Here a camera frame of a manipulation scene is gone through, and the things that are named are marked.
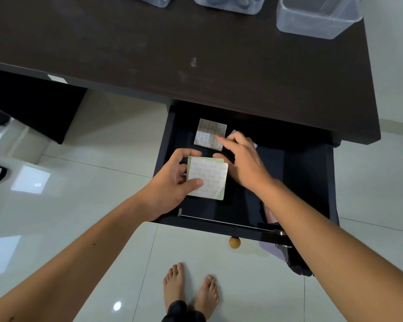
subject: desk top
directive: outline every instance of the desk top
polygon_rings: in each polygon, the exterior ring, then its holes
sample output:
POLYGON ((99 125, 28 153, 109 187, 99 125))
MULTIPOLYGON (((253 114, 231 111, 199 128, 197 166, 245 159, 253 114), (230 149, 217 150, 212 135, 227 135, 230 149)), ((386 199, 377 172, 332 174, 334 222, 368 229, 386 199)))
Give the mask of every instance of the desk top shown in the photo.
POLYGON ((0 0, 0 64, 380 139, 364 22, 280 32, 278 0, 241 15, 172 0, 0 0))

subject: dark pants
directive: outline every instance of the dark pants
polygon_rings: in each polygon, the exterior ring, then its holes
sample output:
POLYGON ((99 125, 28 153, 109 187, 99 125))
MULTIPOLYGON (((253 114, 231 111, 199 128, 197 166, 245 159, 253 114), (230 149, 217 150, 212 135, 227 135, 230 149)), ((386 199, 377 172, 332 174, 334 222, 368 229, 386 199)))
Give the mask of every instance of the dark pants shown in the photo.
POLYGON ((176 301, 170 304, 167 315, 161 322, 206 322, 202 312, 187 311, 184 301, 176 301))

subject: paper sheet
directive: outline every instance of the paper sheet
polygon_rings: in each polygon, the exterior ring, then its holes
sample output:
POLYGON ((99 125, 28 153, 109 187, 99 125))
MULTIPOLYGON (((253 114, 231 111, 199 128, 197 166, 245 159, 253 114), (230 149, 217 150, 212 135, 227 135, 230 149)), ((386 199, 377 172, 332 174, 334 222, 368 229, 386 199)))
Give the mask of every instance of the paper sheet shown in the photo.
POLYGON ((186 179, 201 178, 203 186, 188 195, 223 200, 228 164, 220 158, 188 157, 186 179))
POLYGON ((221 151, 223 146, 216 140, 215 134, 225 137, 226 129, 226 124, 200 119, 194 145, 221 151))

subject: foot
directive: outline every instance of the foot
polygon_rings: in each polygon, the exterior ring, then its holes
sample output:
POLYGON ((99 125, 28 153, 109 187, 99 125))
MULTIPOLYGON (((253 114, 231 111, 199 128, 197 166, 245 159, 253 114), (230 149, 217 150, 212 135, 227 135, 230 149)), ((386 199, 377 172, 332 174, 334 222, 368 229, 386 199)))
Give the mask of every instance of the foot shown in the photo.
POLYGON ((220 298, 218 296, 215 278, 211 275, 204 277, 203 285, 195 298, 194 309, 202 312, 206 320, 210 319, 215 311, 220 298))
POLYGON ((170 304, 175 301, 185 301, 185 272, 183 264, 178 263, 169 269, 164 277, 164 304, 166 305, 166 314, 170 304))

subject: open drawer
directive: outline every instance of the open drawer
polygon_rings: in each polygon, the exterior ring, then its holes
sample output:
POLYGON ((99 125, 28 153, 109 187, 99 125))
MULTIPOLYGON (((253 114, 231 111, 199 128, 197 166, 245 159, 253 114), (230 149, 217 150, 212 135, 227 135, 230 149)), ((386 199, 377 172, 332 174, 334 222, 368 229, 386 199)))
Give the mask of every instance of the open drawer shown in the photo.
MULTIPOLYGON (((269 173, 330 220, 339 223, 334 184, 333 145, 329 131, 190 102, 172 105, 155 168, 156 174, 177 148, 200 150, 204 157, 216 152, 194 146, 200 119, 227 124, 226 136, 241 131, 258 144, 258 154, 269 173)), ((232 162, 231 151, 223 148, 232 162)), ((161 224, 254 239, 285 246, 288 265, 310 275, 282 227, 268 224, 262 201, 230 176, 224 200, 186 197, 181 205, 158 218, 161 224)))

